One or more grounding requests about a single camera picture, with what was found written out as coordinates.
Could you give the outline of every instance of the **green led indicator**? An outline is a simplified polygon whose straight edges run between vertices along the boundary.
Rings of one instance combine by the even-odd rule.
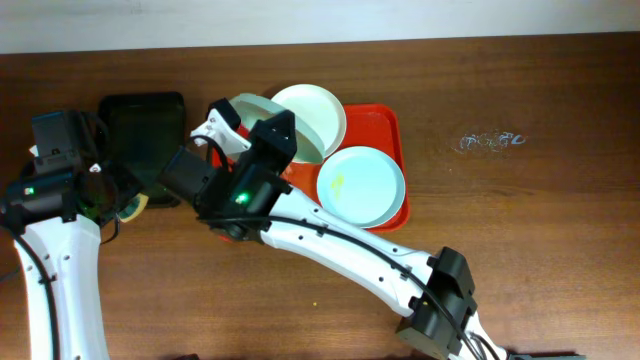
[[[236,204],[243,205],[243,204],[246,204],[248,201],[249,201],[249,194],[247,193],[241,193],[236,198]]]

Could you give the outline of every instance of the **white background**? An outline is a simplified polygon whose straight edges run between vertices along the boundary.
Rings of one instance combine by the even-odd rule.
[[[0,53],[640,30],[640,0],[0,0]]]

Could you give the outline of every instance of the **red tray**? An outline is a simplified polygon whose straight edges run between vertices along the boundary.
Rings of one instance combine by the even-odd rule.
[[[345,105],[344,110],[347,113],[347,133],[336,151],[352,146],[378,149],[395,160],[404,174],[398,118],[393,111],[381,104]],[[284,178],[318,202],[316,179],[321,167],[322,165],[292,163],[285,171]],[[409,195],[406,192],[400,211],[386,223],[368,230],[377,233],[393,231],[401,228],[408,220]]]

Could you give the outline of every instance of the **yellow marking on plate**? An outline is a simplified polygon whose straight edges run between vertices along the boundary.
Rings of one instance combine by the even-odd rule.
[[[342,185],[344,185],[344,176],[342,174],[338,174],[338,176],[336,176],[336,178],[331,182],[331,189],[333,190],[333,196],[336,200],[340,198]]]

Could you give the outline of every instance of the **wooden table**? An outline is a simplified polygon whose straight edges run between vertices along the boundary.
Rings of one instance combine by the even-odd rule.
[[[29,159],[33,115],[176,90],[191,129],[212,100],[295,83],[397,113],[411,219],[385,236],[465,254],[497,343],[637,358],[640,34],[1,56],[0,185]],[[496,143],[504,132],[513,138]],[[355,283],[284,251],[218,241],[194,217],[187,206],[148,210],[100,249],[113,359],[411,353],[394,336],[399,316]],[[2,236],[0,273],[18,263]],[[5,359],[29,356],[21,277],[0,284]]]

